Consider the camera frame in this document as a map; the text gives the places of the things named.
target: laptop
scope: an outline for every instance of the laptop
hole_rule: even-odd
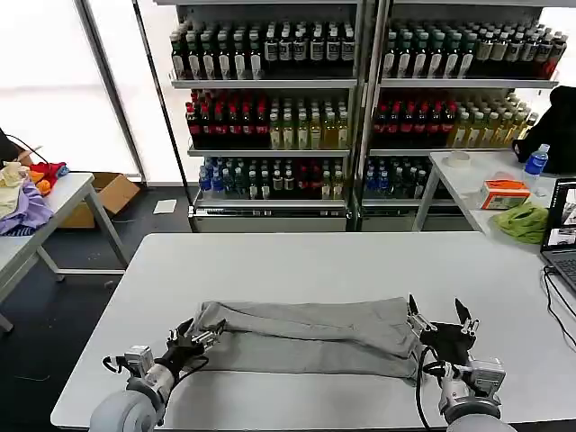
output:
[[[576,178],[556,180],[540,252],[576,291]]]

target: purple cloth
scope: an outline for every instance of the purple cloth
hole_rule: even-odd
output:
[[[29,227],[35,230],[44,225],[54,212],[46,205],[36,185],[30,180],[24,181],[18,207],[12,213],[0,219],[0,235],[16,227]]]

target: laptop screen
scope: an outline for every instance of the laptop screen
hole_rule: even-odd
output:
[[[576,178],[559,178],[550,203],[542,250],[576,245]]]

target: white table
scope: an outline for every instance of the white table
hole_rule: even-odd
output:
[[[467,168],[449,166],[445,161],[449,155],[450,152],[448,151],[430,153],[432,171],[422,196],[422,203],[418,207],[418,214],[414,220],[412,230],[422,230],[438,181],[441,180],[473,230],[483,232],[500,243],[514,244],[526,250],[537,252],[538,246],[520,243],[503,233],[494,224],[491,220],[492,216],[502,211],[482,210],[477,202],[478,192],[484,180],[494,178],[494,175],[498,172],[507,173],[518,180],[522,178],[524,165],[518,162],[516,155],[512,151],[470,151],[468,155],[470,155],[471,164]],[[552,199],[555,183],[556,177],[541,175],[536,187],[541,192],[546,192],[546,194],[544,196],[536,196],[532,193],[529,200],[532,203],[548,207]]]
[[[168,330],[204,301],[361,302],[413,293],[431,320],[457,320],[457,296],[481,320],[472,354],[507,370],[507,422],[576,419],[576,355],[546,312],[537,256],[478,232],[151,234],[90,337],[52,424],[87,428],[126,385],[102,359],[132,345],[160,356]],[[567,328],[576,322],[557,304]],[[432,426],[440,390],[423,389]],[[421,428],[414,388],[378,376],[199,372],[171,396],[166,430]]]
[[[26,237],[0,237],[0,302],[15,288],[20,280],[38,262],[40,258],[54,272],[58,280],[65,275],[123,275],[123,270],[82,270],[61,269],[50,258],[42,243],[50,236],[59,224],[78,206],[86,201],[92,214],[123,268],[130,262],[129,256],[106,210],[100,204],[92,187],[94,176],[91,173],[70,173],[60,178],[50,194],[46,197],[47,205],[54,211],[54,216],[41,229]],[[0,328],[11,331],[14,326],[0,315]]]

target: dark floor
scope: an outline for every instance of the dark floor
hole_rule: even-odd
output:
[[[158,200],[174,198],[174,213],[152,214]],[[182,188],[148,189],[115,218],[114,226],[132,254],[150,232],[190,232],[187,210]],[[57,231],[45,248],[61,267],[117,266],[97,230]],[[38,263],[0,305],[0,312],[15,325],[11,335],[0,336],[0,431],[58,430],[50,424],[50,413],[118,280],[69,276],[56,283],[50,271]],[[576,430],[576,422],[520,425],[516,429],[568,432]]]

